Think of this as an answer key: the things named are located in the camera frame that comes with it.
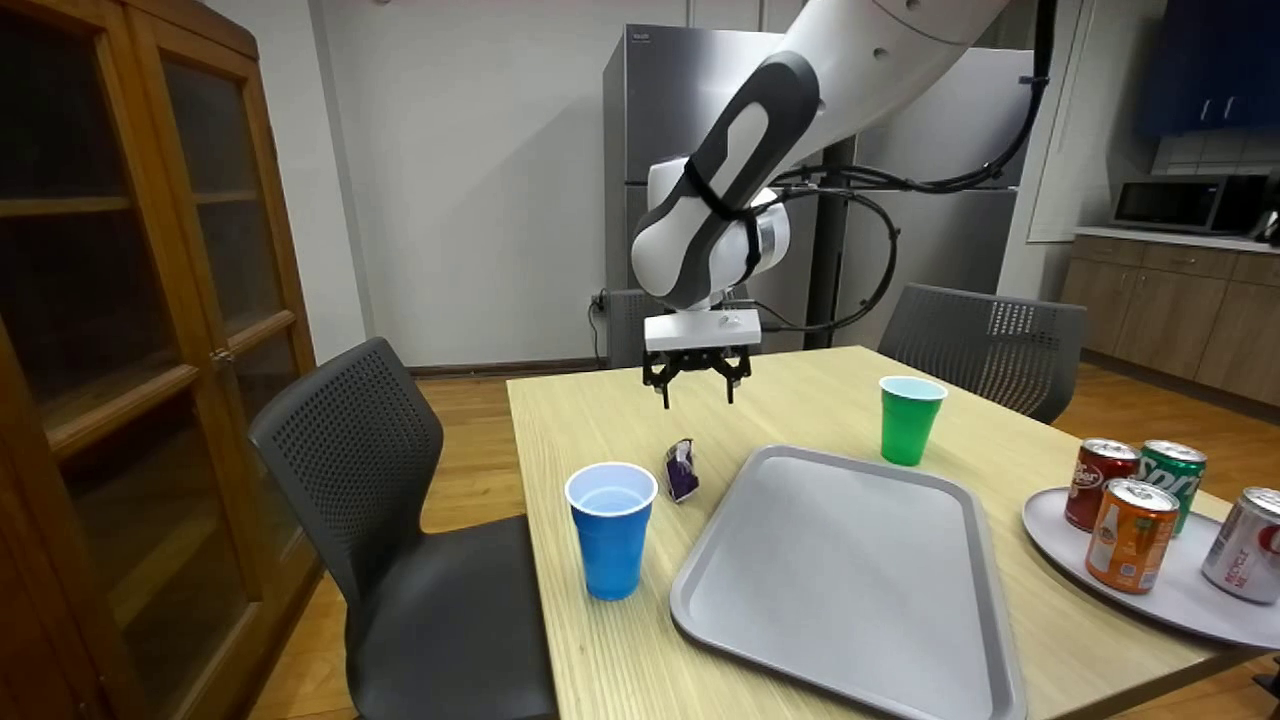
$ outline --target blue plastic cup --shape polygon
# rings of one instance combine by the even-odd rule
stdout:
[[[643,527],[654,481],[640,466],[588,466],[563,483],[576,543],[584,552],[588,592],[625,599],[640,584]]]

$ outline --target white plate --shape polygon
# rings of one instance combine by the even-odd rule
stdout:
[[[1102,599],[1114,599],[1140,615],[1160,623],[1227,642],[1251,648],[1280,648],[1280,610],[1275,604],[1244,604],[1198,575],[1208,543],[1216,540],[1216,519],[1187,517],[1183,534],[1166,543],[1157,588],[1147,596],[1125,596],[1107,584],[1093,582],[1082,568],[1089,534],[1062,519],[1069,492],[1049,490],[1023,506],[1023,527],[1033,543],[1082,588]]]

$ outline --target wooden cabinet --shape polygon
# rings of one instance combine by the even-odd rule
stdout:
[[[1147,130],[1280,130],[1280,3],[1166,0],[1147,79]]]
[[[1080,241],[1073,247],[1062,302],[1089,310],[1082,348],[1127,357],[1125,310],[1140,276],[1140,246]]]
[[[0,108],[0,592],[66,610],[0,669],[227,716],[314,568],[243,432],[310,369],[257,44],[196,0],[0,0]]]
[[[1208,331],[1198,385],[1280,405],[1280,261],[1234,263],[1231,289]]]
[[[1183,247],[1089,234],[1062,302],[1089,310],[1089,348],[1280,409],[1280,256],[1260,246]]]
[[[1204,335],[1227,289],[1231,254],[1198,247],[1142,247],[1140,273],[1132,281],[1114,357],[1166,373],[1195,376]]]

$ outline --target kitchen counter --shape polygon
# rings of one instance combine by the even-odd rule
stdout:
[[[1093,238],[1093,241],[1134,241],[1134,246],[1178,246],[1178,247],[1218,247],[1218,254],[1280,254],[1262,241],[1244,241],[1244,238],[1183,238],[1183,234],[1140,234],[1140,227],[1074,227],[1074,238]]]

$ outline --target plastic tray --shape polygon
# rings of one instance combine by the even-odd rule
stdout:
[[[1023,716],[963,490],[799,448],[756,453],[670,588],[674,628],[892,716]]]
[[[1244,604],[1216,584],[1198,575],[1198,564],[1208,557],[1208,543],[1216,540],[1216,519],[1208,517],[1187,517],[1183,534],[1166,543],[1160,575],[1147,596],[1125,596],[1111,592],[1107,584],[1093,582],[1082,568],[1089,552],[1089,534],[1062,519],[1069,492],[1037,492],[1023,506],[1023,527],[1033,543],[1073,582],[1093,588],[1102,599],[1114,599],[1140,615],[1153,615],[1160,623],[1227,642],[1227,644],[1249,644],[1249,648],[1280,648],[1280,610],[1269,604]]]

